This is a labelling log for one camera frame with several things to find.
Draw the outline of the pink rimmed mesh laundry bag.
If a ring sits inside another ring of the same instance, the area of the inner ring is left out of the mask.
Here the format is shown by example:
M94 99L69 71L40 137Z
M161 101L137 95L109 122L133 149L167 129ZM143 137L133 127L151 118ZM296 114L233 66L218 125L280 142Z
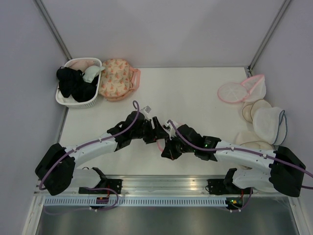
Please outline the pink rimmed mesh laundry bag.
M157 140L156 141L158 149L160 150L160 152L163 152L165 147L166 147L166 141L165 140Z

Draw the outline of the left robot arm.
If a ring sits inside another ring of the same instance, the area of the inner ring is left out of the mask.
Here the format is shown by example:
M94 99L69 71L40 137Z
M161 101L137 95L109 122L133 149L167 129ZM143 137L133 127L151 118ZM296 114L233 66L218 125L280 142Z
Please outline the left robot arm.
M99 168L80 169L79 166L101 155L116 152L130 145L132 140L142 139L150 144L168 136L157 117L147 119L142 112L133 111L125 121L97 139L68 147L53 144L35 169L41 181L40 190L47 190L51 196L61 194L68 188L79 188L81 194L108 193L112 186Z

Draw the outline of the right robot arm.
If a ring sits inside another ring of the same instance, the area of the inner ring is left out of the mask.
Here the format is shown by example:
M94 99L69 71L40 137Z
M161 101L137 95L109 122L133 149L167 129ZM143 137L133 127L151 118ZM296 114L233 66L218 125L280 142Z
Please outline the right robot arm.
M276 150L251 149L223 141L217 137L202 136L188 125L164 125L163 158L176 160L183 153L193 153L203 161L230 162L244 166L231 168L223 179L228 193L254 188L258 191L279 192L299 197L306 166L288 148Z

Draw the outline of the floral peach bra case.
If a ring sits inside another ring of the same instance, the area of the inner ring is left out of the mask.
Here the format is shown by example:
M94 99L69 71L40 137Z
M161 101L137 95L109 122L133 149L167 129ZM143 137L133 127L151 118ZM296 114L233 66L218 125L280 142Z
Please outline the floral peach bra case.
M98 93L108 101L119 101L130 96L140 85L141 71L125 59L109 59L102 63Z

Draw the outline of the white plastic laundry basket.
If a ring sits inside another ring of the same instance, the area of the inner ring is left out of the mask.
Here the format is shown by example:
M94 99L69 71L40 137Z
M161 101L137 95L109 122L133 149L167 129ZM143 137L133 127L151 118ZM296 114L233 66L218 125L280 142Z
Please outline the white plastic laundry basket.
M76 58L56 71L56 101L68 108L91 108L97 103L102 62L97 58Z

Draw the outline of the pink mesh laundry bag flat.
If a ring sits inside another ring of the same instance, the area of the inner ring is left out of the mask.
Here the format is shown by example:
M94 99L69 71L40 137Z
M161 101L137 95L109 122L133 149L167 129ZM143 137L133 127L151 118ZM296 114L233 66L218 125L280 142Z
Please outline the pink mesh laundry bag flat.
M218 98L225 103L239 103L247 96L247 89L239 83L226 83L222 85L217 92Z

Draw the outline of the beige bra cup upper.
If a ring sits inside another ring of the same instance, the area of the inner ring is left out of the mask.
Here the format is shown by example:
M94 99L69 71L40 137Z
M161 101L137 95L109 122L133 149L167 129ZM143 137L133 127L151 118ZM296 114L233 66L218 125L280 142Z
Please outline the beige bra cup upper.
M258 99L254 102L246 102L242 107L242 117L245 121L253 123L253 117L258 109L271 107L271 104L264 99Z

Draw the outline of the white bra in basket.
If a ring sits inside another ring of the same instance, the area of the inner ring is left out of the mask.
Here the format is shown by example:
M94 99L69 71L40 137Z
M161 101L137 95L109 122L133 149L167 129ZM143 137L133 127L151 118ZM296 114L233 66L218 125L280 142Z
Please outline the white bra in basket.
M91 83L95 77L97 77L105 68L103 66L90 66L88 67L83 75L85 82Z

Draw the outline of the pink mesh laundry bag open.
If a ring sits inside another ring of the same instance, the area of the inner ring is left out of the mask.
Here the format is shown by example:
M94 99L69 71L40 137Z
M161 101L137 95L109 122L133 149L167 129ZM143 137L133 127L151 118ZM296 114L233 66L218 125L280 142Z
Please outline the pink mesh laundry bag open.
M254 102L263 99L266 95L265 76L263 74L247 78L241 85L247 90L247 95L243 99L244 102Z

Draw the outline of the black bras in basket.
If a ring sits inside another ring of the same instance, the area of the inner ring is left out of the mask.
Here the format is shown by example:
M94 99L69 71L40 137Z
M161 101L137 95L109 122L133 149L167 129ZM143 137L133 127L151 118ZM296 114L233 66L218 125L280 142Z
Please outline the black bras in basket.
M83 72L67 67L60 67L56 76L59 80L59 91L63 98L72 98L77 102L86 102L96 95L99 76L91 83L83 80Z

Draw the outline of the aluminium front rail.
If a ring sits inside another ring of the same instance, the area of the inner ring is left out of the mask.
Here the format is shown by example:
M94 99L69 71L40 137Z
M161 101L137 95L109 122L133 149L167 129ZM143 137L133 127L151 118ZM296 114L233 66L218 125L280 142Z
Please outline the aluminium front rail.
M223 179L222 175L203 176L117 176L109 175L108 179L121 179L122 189L119 195L200 195L209 194L206 190L208 179ZM57 194L79 194L81 186L69 186Z

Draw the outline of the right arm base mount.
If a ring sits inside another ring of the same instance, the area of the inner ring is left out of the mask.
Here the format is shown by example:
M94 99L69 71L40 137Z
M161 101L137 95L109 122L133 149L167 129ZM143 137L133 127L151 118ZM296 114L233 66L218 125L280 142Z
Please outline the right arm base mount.
M208 179L206 190L210 195L250 194L250 188L239 188L233 183L233 176L238 170L231 168L223 179Z

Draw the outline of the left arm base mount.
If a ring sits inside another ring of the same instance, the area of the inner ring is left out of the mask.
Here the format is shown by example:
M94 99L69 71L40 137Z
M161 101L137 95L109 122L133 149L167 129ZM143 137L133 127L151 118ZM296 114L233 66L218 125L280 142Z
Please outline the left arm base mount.
M79 194L106 194L107 196L110 196L111 193L114 194L112 190L117 194L121 193L121 179L108 179L106 175L96 167L93 167L92 170L99 175L100 182L93 188L80 187L78 191Z

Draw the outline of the right aluminium corner post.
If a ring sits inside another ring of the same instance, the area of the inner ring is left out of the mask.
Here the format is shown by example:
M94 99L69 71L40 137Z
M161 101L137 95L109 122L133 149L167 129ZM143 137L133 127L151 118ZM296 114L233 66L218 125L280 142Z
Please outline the right aluminium corner post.
M245 72L247 78L253 76L253 69L257 65L257 62L261 58L264 50L266 49L267 45L269 44L272 36L274 35L275 31L277 30L280 22L282 21L284 15L286 14L287 10L289 9L292 0L283 0L281 6L279 7L273 21L271 22L268 30L266 31L265 36L263 37L258 49L256 50L251 62L249 65L245 67Z

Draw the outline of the aluminium corner post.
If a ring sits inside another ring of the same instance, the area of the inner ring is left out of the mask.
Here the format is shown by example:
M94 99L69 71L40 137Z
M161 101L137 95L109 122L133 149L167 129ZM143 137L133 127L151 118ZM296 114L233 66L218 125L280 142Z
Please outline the aluminium corner post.
M287 10L289 9L292 0L283 0L281 6L279 7L273 21L271 22L268 30L266 31L265 36L263 37L258 49L256 50L251 62L249 65L245 67L245 72L247 78L253 76L253 69L257 65L257 62L261 58L264 50L266 49L267 45L269 44L272 36L274 35L275 31L277 30L280 22L282 21L284 15L286 14Z
M41 17L43 18L44 22L46 23L49 31L52 33L54 40L56 41L57 45L59 46L60 50L62 51L63 55L66 57L67 60L71 60L72 56L59 33L50 13L48 12L44 2L42 0L33 0L34 4L36 5Z

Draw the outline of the left aluminium corner post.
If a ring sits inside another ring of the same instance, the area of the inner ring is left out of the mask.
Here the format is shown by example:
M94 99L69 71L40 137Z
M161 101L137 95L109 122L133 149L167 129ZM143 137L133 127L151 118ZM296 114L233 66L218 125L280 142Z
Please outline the left aluminium corner post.
M34 4L36 5L41 17L43 18L44 22L46 23L49 31L52 33L54 40L56 41L57 45L59 46L60 50L62 51L63 55L66 57L67 60L71 60L72 56L59 33L50 13L48 12L44 2L42 0L33 0Z

